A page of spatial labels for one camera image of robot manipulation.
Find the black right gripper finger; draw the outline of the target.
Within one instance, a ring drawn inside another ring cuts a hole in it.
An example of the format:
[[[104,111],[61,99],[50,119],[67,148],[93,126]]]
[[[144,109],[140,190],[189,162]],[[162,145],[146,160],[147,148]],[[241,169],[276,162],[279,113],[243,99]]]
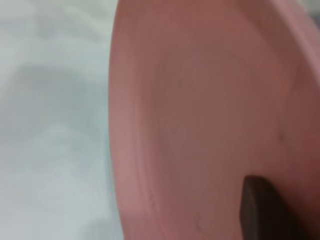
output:
[[[299,240],[301,229],[276,188],[264,177],[247,175],[239,220],[244,240]]]

